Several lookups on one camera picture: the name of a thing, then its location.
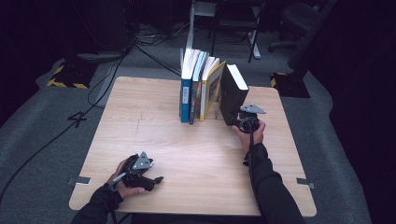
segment person's left hand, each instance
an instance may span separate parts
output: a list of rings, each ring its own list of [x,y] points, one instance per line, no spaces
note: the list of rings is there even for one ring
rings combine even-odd
[[[120,170],[122,169],[123,164],[126,162],[126,160],[120,162],[119,167],[117,167],[117,171],[116,173],[114,173],[108,180],[107,180],[107,184],[111,185],[111,183],[113,182],[113,179],[117,177],[117,175],[120,173]],[[132,195],[136,195],[136,194],[140,194],[145,192],[145,189],[143,188],[127,188],[124,183],[122,182],[122,180],[119,182],[119,189],[118,192],[121,196],[122,199],[125,199],[129,196]]]

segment wooden table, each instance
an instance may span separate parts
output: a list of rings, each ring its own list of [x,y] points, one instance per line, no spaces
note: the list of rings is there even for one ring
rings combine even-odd
[[[119,211],[260,215],[239,139],[223,120],[211,116],[193,125],[181,123],[179,91],[179,81],[117,78],[80,173],[91,177],[91,184],[75,187],[72,209],[86,204],[120,161],[146,151],[154,162],[144,176],[162,175],[164,180],[152,192],[125,200]],[[276,90],[250,87],[246,103],[267,111],[259,119],[267,124],[264,144],[274,169],[281,173],[303,216],[314,216],[310,188],[296,182],[305,174]]]

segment cable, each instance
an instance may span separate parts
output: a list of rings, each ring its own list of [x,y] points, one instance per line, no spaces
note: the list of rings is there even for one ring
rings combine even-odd
[[[154,57],[154,56],[148,54],[147,52],[145,52],[145,51],[143,51],[141,48],[139,48],[136,44],[134,44],[134,47],[135,47],[137,50],[139,50],[140,52],[142,52],[142,53],[146,54],[147,56],[149,56],[150,59],[154,60],[156,63],[162,65],[162,66],[163,66],[164,68],[166,68],[167,70],[171,71],[172,73],[176,74],[176,75],[179,76],[179,77],[181,76],[180,72],[179,72],[175,67],[173,67],[173,66],[171,66],[171,65],[169,65],[169,64],[167,64],[167,63],[165,63],[165,62],[163,62],[163,61],[161,61],[161,60],[159,60],[159,59],[157,59],[156,57]]]
[[[169,40],[169,39],[176,39],[181,37],[182,35],[188,35],[189,33],[181,33],[188,25],[190,25],[189,22],[187,22],[186,24],[182,25],[180,28],[178,28],[175,32],[173,32],[171,35],[160,35],[160,34],[147,34],[147,31],[150,31],[152,33],[152,31],[150,29],[142,29],[139,30],[137,32],[137,39],[136,39],[136,43],[142,46],[157,46],[160,45],[163,41],[165,40]],[[142,41],[142,38],[153,38],[153,40],[151,42],[145,42]]]
[[[61,137],[64,133],[66,133],[66,132],[67,132],[71,127],[73,127],[77,122],[80,122],[81,119],[82,119],[86,114],[88,114],[94,107],[96,107],[96,105],[103,99],[103,97],[105,97],[105,95],[106,95],[108,89],[110,88],[111,83],[113,82],[114,77],[115,77],[115,75],[116,75],[116,73],[117,73],[117,70],[119,69],[119,66],[120,66],[120,64],[121,64],[121,62],[122,62],[123,59],[124,59],[124,57],[121,58],[121,60],[119,60],[119,62],[118,62],[118,64],[117,64],[117,67],[116,67],[116,69],[114,70],[113,77],[111,78],[110,83],[108,84],[108,86],[107,86],[105,92],[102,94],[102,96],[101,96],[101,97],[100,97],[100,98],[99,98],[99,99],[98,99],[87,111],[83,112],[83,113],[81,114],[81,116],[80,116],[77,120],[74,120],[74,121],[73,121],[69,126],[67,126],[63,131],[61,131],[58,135],[56,135],[54,138],[52,138],[51,140],[49,140],[49,142],[48,142],[46,145],[44,145],[43,147],[41,147],[41,148],[40,148],[37,152],[35,152],[29,159],[27,159],[27,160],[23,163],[23,165],[21,165],[21,166],[18,168],[18,170],[11,176],[11,178],[8,180],[8,182],[7,182],[7,183],[5,184],[5,186],[3,187],[2,191],[1,191],[1,194],[0,194],[0,210],[1,210],[1,202],[3,201],[3,197],[4,197],[5,193],[6,193],[6,190],[7,190],[8,186],[11,184],[11,182],[12,182],[12,180],[15,178],[15,176],[17,176],[17,174],[26,166],[26,164],[28,164],[29,161],[31,161],[38,153],[40,153],[40,152],[43,151],[46,147],[48,147],[50,144],[52,144],[56,139],[58,139],[58,138]]]
[[[112,56],[112,57],[96,57],[96,58],[86,58],[84,56],[79,56],[78,57],[84,62],[84,63],[111,63],[114,61],[117,61],[127,55],[126,51],[120,53],[118,56]]]
[[[110,76],[110,74],[111,74],[111,71],[113,70],[113,67],[114,67],[114,65],[117,63],[117,61],[115,61],[114,63],[113,63],[113,65],[111,65],[111,67],[110,67],[110,71],[108,71],[108,74],[104,77],[104,78],[102,78],[91,90],[90,90],[90,92],[88,93],[88,103],[90,104],[90,105],[94,105],[94,103],[91,103],[91,100],[90,100],[90,96],[91,96],[91,93],[93,92],[93,90],[94,89],[96,89],[96,87],[98,87],[99,86],[99,84],[101,84],[103,81],[105,81],[105,79],[106,78],[108,78],[108,76]]]
[[[113,50],[115,50],[115,51],[120,50],[119,48],[113,49],[113,47],[103,45],[101,42],[99,42],[99,41],[96,39],[96,37],[93,35],[93,33],[91,32],[90,27],[88,27],[87,22],[85,22],[84,18],[82,17],[82,14],[79,12],[79,10],[78,10],[76,4],[74,3],[74,1],[73,1],[73,0],[70,0],[70,3],[72,4],[74,10],[77,12],[77,14],[78,14],[79,18],[81,19],[81,22],[82,22],[82,24],[84,25],[85,29],[87,30],[88,34],[92,37],[93,41],[94,41],[97,45],[99,45],[99,46],[102,47],[103,49],[107,49],[107,50],[111,50],[111,51],[113,51]]]

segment book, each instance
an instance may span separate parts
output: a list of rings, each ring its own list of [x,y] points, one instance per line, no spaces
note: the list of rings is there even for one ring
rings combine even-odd
[[[198,49],[186,49],[183,58],[183,67],[181,70],[181,86],[180,86],[180,120],[188,122],[190,115],[190,93],[191,78],[194,67],[201,51]]]
[[[205,120],[205,116],[211,104],[218,96],[218,88],[225,62],[219,63],[219,58],[208,57],[202,73],[201,84],[201,109],[199,120]]]
[[[220,83],[220,112],[227,125],[232,125],[232,119],[237,119],[240,107],[248,95],[248,85],[235,64],[227,64]]]
[[[183,57],[184,57],[184,53],[183,53],[183,49],[180,48],[180,71],[183,70]],[[178,116],[181,117],[181,88],[180,88],[180,95],[178,97],[179,100],[179,104],[178,104]]]
[[[201,93],[199,92],[199,90],[201,89],[200,85],[202,73],[204,72],[205,62],[208,55],[208,52],[200,52],[197,64],[195,65],[194,72],[192,74],[189,124],[193,124],[195,120],[195,115],[199,114],[199,110],[197,111],[197,109],[200,108],[201,104],[201,101],[199,101],[201,99]]]

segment person's right hand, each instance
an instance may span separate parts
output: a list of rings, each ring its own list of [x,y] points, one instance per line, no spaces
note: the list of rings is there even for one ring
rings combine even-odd
[[[262,140],[264,139],[264,129],[265,129],[265,123],[263,121],[259,121],[260,126],[259,129],[256,130],[256,132],[253,133],[253,145],[256,145],[258,143],[262,143]],[[241,130],[238,129],[235,125],[231,127],[233,131],[238,135],[239,140],[241,140],[241,147],[245,151],[245,153],[248,153],[249,146],[250,146],[250,133],[243,133]]]

